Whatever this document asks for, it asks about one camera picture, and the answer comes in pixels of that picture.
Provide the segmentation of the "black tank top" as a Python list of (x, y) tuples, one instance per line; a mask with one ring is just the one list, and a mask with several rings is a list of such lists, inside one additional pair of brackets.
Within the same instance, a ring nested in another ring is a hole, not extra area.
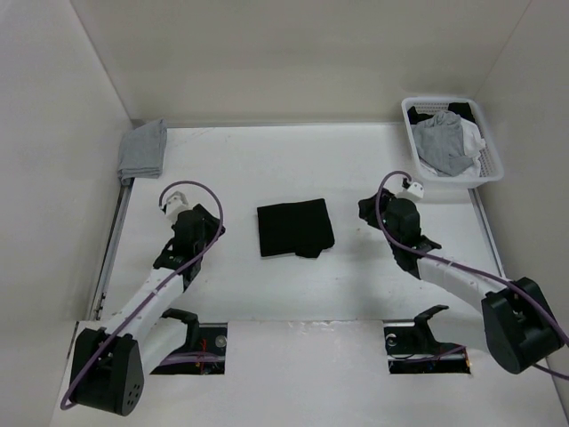
[(323, 198), (257, 208), (260, 255), (295, 254), (315, 259), (335, 244)]

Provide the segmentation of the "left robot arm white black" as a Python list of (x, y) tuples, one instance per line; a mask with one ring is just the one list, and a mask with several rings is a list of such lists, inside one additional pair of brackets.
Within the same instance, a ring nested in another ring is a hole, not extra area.
[(187, 355), (198, 347), (197, 316), (172, 304), (197, 277), (205, 250), (225, 229), (202, 205), (177, 203), (165, 212), (173, 236), (144, 284), (111, 319), (76, 338), (62, 408), (79, 405), (127, 416), (155, 368), (175, 350)]

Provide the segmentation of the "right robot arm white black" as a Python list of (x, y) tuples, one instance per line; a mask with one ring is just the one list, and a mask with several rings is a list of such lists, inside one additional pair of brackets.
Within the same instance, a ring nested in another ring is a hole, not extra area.
[(359, 201), (358, 209), (360, 219), (383, 232), (399, 268), (481, 313), (482, 349), (507, 372), (520, 374), (566, 345), (537, 283), (529, 278), (497, 278), (437, 255), (442, 246), (421, 234), (413, 201), (383, 189)]

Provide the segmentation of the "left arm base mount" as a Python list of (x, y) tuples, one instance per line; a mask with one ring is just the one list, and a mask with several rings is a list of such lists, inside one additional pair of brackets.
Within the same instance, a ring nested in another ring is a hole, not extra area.
[(224, 375), (227, 324), (204, 324), (152, 371), (153, 375)]

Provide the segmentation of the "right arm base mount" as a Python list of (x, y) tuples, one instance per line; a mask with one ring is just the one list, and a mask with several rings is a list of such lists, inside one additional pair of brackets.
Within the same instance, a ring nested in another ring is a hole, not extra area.
[(393, 375), (470, 374), (466, 349), (439, 342), (426, 327), (411, 322), (383, 327), (388, 369)]

